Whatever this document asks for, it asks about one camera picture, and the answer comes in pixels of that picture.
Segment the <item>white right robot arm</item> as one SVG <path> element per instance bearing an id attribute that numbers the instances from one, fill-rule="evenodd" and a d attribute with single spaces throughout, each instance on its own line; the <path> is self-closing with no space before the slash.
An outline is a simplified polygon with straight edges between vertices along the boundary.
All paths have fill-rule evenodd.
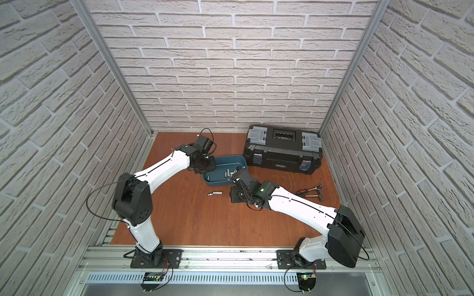
<path id="1" fill-rule="evenodd" d="M 300 238 L 291 255 L 291 265 L 309 268 L 328 257 L 347 268 L 357 265 L 365 231 L 346 207 L 338 209 L 313 203 L 270 181 L 237 178 L 230 190 L 233 203 L 245 203 L 252 210 L 268 209 L 288 215 L 315 229 L 316 238 Z"/>

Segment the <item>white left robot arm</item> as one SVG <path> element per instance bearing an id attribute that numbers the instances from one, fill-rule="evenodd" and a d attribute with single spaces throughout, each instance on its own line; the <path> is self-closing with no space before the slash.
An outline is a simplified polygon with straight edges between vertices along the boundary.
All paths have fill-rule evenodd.
<path id="1" fill-rule="evenodd" d="M 119 177 L 112 209 L 126 223 L 136 247 L 143 253 L 152 254 L 160 249 L 161 244 L 151 222 L 152 193 L 171 177 L 189 168 L 196 174 L 214 171 L 215 157 L 191 145 L 183 145 L 158 163 L 137 173 L 124 173 Z"/>

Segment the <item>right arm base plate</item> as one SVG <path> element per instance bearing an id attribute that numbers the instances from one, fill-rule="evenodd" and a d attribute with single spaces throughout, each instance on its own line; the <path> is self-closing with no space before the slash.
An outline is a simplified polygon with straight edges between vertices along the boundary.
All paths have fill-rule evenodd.
<path id="1" fill-rule="evenodd" d="M 310 262 L 292 250 L 277 250 L 276 260 L 279 270 L 287 270 L 289 268 L 298 268 L 304 270 L 327 269 L 327 265 L 324 259 L 318 259 L 313 262 Z"/>

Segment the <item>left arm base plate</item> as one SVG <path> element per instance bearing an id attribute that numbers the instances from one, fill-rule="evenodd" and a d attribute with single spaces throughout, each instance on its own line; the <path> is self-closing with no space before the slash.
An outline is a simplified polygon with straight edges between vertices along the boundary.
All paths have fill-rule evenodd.
<path id="1" fill-rule="evenodd" d="M 182 249 L 159 249 L 151 254 L 147 254 L 138 248 L 132 256 L 131 268 L 152 269 L 152 268 L 179 268 L 183 250 Z"/>

